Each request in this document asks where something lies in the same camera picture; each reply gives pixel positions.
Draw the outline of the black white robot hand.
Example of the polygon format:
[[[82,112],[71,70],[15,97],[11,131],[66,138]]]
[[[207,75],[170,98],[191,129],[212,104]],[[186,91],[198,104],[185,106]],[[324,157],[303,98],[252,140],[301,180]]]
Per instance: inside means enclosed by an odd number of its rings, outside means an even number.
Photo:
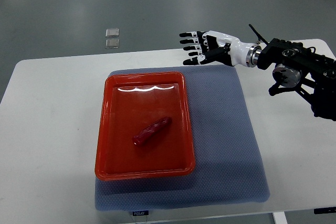
[[[227,66],[250,67],[253,52],[258,49],[254,43],[240,41],[235,36],[217,31],[190,31],[180,33],[183,50],[190,59],[183,61],[186,66],[205,65],[220,62]]]

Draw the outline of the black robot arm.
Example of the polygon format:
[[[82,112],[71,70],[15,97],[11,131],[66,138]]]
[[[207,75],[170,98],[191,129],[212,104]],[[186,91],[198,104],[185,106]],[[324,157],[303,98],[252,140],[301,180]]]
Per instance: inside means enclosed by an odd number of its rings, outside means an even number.
[[[252,54],[250,63],[262,70],[275,65],[272,76],[276,83],[269,94],[296,92],[311,105],[315,117],[335,121],[335,60],[301,42],[277,38],[267,42],[252,25],[249,27],[266,44]]]

